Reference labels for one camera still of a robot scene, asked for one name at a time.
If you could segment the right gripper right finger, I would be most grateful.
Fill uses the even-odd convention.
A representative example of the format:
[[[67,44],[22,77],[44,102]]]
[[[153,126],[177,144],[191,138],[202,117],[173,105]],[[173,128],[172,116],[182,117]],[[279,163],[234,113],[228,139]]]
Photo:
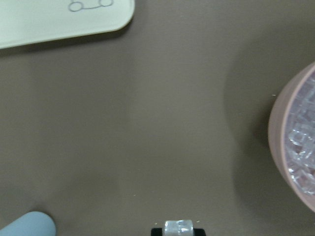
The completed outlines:
[[[193,228],[193,236],[206,236],[205,230],[202,228]]]

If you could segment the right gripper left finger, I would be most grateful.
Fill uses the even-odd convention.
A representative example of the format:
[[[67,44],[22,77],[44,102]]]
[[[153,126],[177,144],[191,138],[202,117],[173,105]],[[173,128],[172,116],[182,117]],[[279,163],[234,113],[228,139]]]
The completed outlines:
[[[152,228],[150,236],[163,236],[163,228]]]

